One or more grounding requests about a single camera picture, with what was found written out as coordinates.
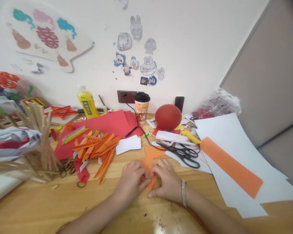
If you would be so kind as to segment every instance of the yellow bottle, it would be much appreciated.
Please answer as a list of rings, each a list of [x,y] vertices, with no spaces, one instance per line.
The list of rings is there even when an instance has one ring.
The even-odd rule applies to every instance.
[[[78,89],[79,92],[77,93],[77,97],[84,109],[87,119],[98,117],[99,113],[95,107],[92,93],[86,90],[85,85],[79,85]]]

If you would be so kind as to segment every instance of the black scissors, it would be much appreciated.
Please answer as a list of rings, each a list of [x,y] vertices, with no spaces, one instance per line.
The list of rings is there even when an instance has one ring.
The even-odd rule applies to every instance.
[[[168,146],[168,145],[160,143],[160,142],[157,142],[157,144],[164,147],[168,151],[174,153],[175,155],[177,155],[189,167],[194,168],[194,169],[200,168],[201,165],[197,161],[194,161],[192,159],[192,158],[197,158],[199,156],[199,154],[196,151],[194,151],[193,149],[186,148],[183,144],[180,144],[183,147],[183,149],[176,148],[174,146]]]

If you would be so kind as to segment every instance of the yellow glue gun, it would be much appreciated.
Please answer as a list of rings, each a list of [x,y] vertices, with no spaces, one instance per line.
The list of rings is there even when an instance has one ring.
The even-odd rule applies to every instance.
[[[182,130],[181,131],[181,134],[183,136],[186,136],[190,139],[190,141],[192,141],[194,144],[198,145],[198,144],[201,144],[201,141],[199,139],[197,139],[189,130]]]

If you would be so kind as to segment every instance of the bottle cap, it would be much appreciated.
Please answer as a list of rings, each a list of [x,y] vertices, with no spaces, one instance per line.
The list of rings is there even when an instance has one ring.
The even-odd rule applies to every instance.
[[[86,86],[85,86],[85,85],[79,85],[79,86],[78,86],[78,89],[79,89],[79,90],[86,90]]]

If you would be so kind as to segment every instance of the red balloon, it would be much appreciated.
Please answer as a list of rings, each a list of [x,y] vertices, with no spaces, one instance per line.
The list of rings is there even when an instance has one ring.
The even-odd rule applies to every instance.
[[[155,113],[157,126],[164,130],[174,130],[181,122],[181,111],[172,104],[162,105]]]

